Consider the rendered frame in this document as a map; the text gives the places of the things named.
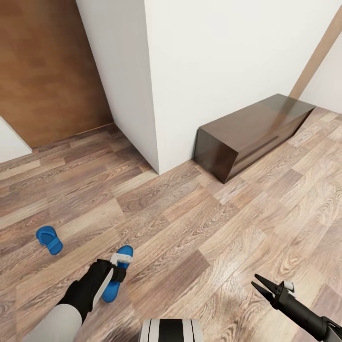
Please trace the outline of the sandal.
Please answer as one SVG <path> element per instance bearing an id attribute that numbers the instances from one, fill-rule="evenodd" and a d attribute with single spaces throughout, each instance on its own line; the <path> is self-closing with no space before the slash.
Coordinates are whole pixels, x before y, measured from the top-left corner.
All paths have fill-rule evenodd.
<path id="1" fill-rule="evenodd" d="M 62 243 L 57 237 L 57 233 L 53 227 L 45 226 L 36 232 L 36 236 L 42 245 L 48 247 L 51 254 L 56 255 L 63 248 Z"/>
<path id="2" fill-rule="evenodd" d="M 133 247 L 130 245 L 125 245 L 121 247 L 120 249 L 118 249 L 116 253 L 127 254 L 133 257 Z M 129 265 L 130 264 L 117 262 L 117 267 L 124 267 L 127 269 Z M 113 302 L 117 297 L 119 287 L 120 287 L 120 282 L 109 282 L 109 284 L 107 285 L 106 289 L 103 292 L 103 295 L 102 295 L 103 300 L 107 303 Z"/>

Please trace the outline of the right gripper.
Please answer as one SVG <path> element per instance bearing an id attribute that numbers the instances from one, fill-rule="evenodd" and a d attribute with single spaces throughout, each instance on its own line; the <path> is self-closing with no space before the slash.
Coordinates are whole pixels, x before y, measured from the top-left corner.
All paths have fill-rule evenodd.
<path id="1" fill-rule="evenodd" d="M 254 281 L 251 282 L 253 287 L 270 302 L 273 308 L 276 310 L 279 309 L 298 326 L 302 328 L 306 327 L 310 316 L 308 307 L 289 295 L 289 290 L 287 288 L 279 286 L 258 274 L 255 274 L 254 277 L 275 294 L 274 297 L 273 294 L 265 288 L 259 286 Z"/>

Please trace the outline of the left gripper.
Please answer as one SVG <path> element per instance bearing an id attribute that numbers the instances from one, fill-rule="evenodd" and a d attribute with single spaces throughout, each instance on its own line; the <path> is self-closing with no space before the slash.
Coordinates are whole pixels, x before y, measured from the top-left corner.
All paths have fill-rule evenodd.
<path id="1" fill-rule="evenodd" d="M 117 267 L 116 265 L 113 265 L 112 263 L 108 263 L 109 265 L 113 266 L 114 268 L 114 275 L 110 282 L 120 282 L 122 283 L 124 281 L 124 278 L 126 276 L 126 268 L 124 267 Z"/>

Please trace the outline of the robot trunk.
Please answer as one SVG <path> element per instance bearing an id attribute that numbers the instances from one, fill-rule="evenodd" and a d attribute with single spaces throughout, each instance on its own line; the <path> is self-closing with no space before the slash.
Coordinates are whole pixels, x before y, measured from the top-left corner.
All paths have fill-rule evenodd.
<path id="1" fill-rule="evenodd" d="M 204 342 L 198 319 L 145 319 L 138 342 Z"/>

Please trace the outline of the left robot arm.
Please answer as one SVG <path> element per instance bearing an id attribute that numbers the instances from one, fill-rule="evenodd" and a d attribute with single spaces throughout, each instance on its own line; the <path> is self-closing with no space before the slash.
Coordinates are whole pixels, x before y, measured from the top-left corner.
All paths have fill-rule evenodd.
<path id="1" fill-rule="evenodd" d="M 111 260 L 97 259 L 88 272 L 67 289 L 65 296 L 45 318 L 20 342 L 74 342 L 76 334 L 103 295 L 109 282 L 124 281 L 126 268 L 117 262 L 131 264 L 127 254 L 114 253 Z"/>

